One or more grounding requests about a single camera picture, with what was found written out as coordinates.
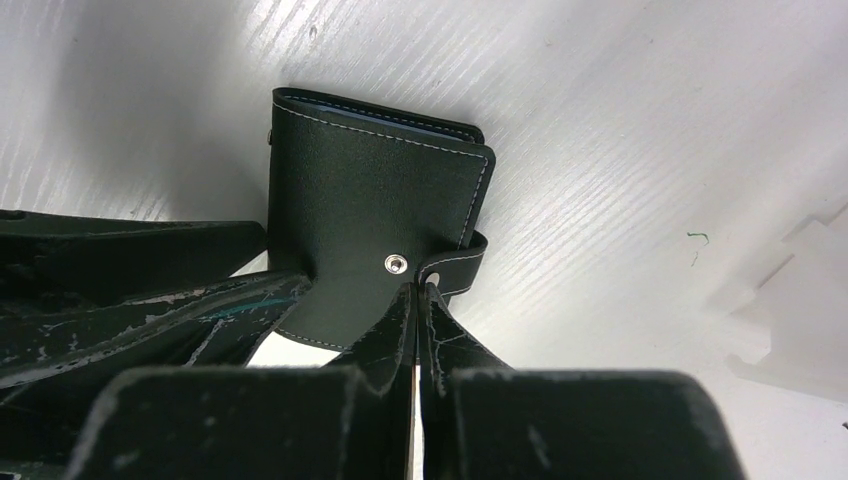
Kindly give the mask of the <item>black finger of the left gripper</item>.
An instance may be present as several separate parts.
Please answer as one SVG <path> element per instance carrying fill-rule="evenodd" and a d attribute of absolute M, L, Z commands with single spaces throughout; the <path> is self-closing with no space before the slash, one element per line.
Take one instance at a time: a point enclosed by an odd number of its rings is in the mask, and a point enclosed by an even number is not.
<path fill-rule="evenodd" d="M 245 366 L 309 291 L 292 271 L 87 310 L 1 317 L 1 460 L 63 463 L 95 398 L 125 370 Z"/>

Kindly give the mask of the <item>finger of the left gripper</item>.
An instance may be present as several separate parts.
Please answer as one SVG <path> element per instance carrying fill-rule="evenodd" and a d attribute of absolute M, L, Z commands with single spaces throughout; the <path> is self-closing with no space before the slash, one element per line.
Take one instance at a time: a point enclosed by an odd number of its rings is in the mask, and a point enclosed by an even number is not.
<path fill-rule="evenodd" d="M 213 283 L 266 247 L 255 221 L 1 213 L 1 309 L 63 312 Z"/>

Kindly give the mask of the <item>black leather card holder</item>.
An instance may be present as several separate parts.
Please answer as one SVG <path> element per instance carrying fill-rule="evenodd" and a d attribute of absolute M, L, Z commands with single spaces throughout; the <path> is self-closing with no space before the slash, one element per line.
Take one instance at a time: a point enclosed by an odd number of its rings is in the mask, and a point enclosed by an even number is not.
<path fill-rule="evenodd" d="M 496 166 L 478 127 L 282 87 L 269 145 L 268 266 L 312 282 L 281 336 L 340 351 L 403 284 L 436 275 L 445 298 L 472 287 Z"/>

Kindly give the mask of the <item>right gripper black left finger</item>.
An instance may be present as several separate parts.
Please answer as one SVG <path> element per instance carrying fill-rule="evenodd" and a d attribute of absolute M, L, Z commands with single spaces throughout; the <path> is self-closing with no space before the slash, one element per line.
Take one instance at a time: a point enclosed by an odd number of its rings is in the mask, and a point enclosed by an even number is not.
<path fill-rule="evenodd" d="M 68 479 L 409 479 L 416 290 L 316 368 L 156 367 L 116 377 Z"/>

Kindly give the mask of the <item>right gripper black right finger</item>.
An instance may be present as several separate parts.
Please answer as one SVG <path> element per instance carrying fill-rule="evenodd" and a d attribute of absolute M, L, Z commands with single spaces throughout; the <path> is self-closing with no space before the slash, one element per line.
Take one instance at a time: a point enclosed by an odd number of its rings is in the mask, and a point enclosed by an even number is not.
<path fill-rule="evenodd" d="M 520 370 L 418 289 L 428 479 L 741 479 L 711 397 L 665 370 Z"/>

